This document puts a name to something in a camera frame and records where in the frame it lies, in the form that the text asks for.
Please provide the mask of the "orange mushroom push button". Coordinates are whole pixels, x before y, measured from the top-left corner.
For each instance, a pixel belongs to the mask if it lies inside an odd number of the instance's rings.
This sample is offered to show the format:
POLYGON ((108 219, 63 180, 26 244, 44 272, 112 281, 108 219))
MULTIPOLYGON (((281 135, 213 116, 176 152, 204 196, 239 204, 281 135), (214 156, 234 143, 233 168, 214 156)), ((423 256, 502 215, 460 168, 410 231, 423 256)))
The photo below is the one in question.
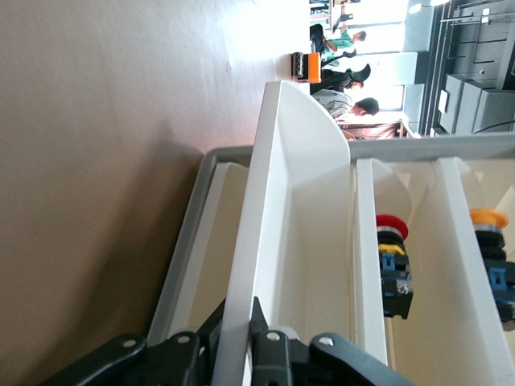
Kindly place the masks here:
POLYGON ((509 219, 491 208, 469 213, 503 329, 515 331, 515 262, 508 261, 503 234, 509 219))

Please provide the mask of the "person in grey shirt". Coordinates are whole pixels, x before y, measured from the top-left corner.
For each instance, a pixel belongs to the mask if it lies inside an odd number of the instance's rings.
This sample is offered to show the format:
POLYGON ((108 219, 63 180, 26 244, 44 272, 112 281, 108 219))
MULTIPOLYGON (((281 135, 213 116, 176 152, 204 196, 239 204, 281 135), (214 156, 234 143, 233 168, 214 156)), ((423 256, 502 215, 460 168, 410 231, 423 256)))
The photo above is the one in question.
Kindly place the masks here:
POLYGON ((378 101, 372 97, 353 102, 348 94, 329 89, 320 89, 313 92, 311 96, 327 110, 335 121, 346 121, 352 116, 375 116, 380 111, 378 101))

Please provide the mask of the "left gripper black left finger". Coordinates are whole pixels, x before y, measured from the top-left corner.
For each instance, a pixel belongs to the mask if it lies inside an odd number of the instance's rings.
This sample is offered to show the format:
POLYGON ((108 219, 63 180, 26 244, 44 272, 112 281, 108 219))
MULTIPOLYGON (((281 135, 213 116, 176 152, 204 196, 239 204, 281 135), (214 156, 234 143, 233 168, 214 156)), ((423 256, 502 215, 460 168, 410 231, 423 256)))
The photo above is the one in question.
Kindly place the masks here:
POLYGON ((120 335, 39 386, 207 386, 212 379, 225 304, 197 331, 180 331, 150 347, 139 335, 120 335))

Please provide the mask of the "person in green shirt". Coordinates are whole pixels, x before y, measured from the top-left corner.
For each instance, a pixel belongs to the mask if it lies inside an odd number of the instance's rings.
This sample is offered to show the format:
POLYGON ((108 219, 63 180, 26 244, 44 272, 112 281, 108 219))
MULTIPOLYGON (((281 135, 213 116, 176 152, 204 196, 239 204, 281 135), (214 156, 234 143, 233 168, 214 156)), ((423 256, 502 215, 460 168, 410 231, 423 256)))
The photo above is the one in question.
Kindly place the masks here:
POLYGON ((320 42, 315 50, 321 56, 330 56, 339 52, 343 52, 347 48, 353 47, 356 43, 366 40, 366 31, 358 31, 353 35, 348 33, 348 28, 345 27, 339 38, 328 39, 324 34, 320 36, 320 42))

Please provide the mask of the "orange cart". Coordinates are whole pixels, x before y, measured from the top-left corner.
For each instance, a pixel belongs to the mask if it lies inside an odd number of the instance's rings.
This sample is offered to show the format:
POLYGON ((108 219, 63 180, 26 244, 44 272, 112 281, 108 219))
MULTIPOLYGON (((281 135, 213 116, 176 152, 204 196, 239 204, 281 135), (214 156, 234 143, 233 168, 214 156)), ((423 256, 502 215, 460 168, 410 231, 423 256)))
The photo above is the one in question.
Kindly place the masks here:
POLYGON ((322 81, 320 54, 318 52, 292 53, 291 76, 299 82, 319 84, 322 81))

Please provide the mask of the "brown wooden desk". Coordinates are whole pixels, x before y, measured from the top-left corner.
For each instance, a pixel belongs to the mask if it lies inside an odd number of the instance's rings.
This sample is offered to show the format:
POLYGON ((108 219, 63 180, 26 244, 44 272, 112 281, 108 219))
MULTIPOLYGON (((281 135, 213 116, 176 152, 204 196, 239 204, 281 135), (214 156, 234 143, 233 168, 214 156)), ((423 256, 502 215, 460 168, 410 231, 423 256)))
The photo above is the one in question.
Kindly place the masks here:
POLYGON ((412 138, 414 135, 400 121, 391 123, 356 123, 339 124, 349 140, 386 140, 412 138))

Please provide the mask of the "white plastic drawer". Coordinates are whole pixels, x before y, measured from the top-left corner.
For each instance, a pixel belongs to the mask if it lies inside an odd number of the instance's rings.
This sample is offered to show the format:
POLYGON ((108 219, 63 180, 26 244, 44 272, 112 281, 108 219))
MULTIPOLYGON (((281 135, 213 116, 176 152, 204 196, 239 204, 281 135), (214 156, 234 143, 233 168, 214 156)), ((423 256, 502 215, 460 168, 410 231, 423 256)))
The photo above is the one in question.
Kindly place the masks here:
POLYGON ((266 85, 225 301, 213 386, 245 386, 253 300, 302 341, 349 331, 350 150, 300 86, 266 85))
POLYGON ((196 331, 225 299, 249 168, 216 165, 195 234, 170 334, 196 331))
POLYGON ((352 219, 353 334, 356 343, 418 386, 450 386, 443 378, 442 308, 448 291, 443 262, 443 189, 436 161, 356 165, 352 219), (407 320, 383 315, 376 215, 406 221, 406 249, 414 271, 414 299, 407 320))
POLYGON ((515 386, 515 364, 485 272, 457 158, 435 169, 443 189, 443 262, 448 291, 442 308, 443 377, 450 386, 515 386))

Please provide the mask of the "black office chair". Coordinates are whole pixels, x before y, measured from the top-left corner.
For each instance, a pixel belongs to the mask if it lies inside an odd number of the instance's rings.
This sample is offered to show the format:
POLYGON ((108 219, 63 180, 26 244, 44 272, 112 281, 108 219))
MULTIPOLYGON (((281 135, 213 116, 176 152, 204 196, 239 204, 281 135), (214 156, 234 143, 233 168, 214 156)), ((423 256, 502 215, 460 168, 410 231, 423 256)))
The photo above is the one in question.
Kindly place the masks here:
POLYGON ((364 82, 371 74, 371 67, 369 64, 366 64, 360 71, 354 71, 351 68, 348 68, 344 72, 338 72, 327 68, 327 66, 336 65, 336 61, 339 59, 351 59, 354 56, 356 56, 356 49, 352 52, 344 51, 341 55, 335 56, 329 60, 324 60, 322 62, 322 82, 319 86, 321 88, 340 92, 352 88, 362 88, 364 82))

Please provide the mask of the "white pillar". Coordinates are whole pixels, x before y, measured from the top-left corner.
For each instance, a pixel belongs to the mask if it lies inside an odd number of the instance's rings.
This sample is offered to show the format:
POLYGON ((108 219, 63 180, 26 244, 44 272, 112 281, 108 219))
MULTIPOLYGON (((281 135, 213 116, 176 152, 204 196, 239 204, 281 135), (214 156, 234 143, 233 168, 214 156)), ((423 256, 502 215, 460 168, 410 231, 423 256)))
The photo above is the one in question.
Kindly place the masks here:
POLYGON ((351 59, 351 68, 360 70, 366 64, 370 65, 371 75, 365 81, 366 85, 413 84, 417 59, 417 52, 357 55, 351 59))

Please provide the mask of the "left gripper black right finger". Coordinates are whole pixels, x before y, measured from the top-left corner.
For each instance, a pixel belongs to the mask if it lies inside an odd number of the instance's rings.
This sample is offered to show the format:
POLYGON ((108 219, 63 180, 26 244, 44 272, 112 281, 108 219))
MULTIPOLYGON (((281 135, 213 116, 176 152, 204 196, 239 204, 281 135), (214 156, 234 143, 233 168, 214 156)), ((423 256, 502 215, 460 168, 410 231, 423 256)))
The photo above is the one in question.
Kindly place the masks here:
POLYGON ((415 386, 342 335, 325 332, 306 345, 271 328, 257 297, 249 335, 251 386, 415 386))

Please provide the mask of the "red mushroom push button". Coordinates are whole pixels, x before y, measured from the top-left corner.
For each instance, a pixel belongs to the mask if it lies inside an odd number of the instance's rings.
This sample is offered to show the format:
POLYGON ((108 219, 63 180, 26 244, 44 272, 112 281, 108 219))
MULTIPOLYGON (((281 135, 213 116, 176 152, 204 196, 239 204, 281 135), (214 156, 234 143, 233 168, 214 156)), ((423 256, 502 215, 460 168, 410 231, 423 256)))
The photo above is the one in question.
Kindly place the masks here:
POLYGON ((376 215, 376 229, 383 315, 407 320, 414 297, 405 246, 409 229, 402 219, 389 214, 376 215))

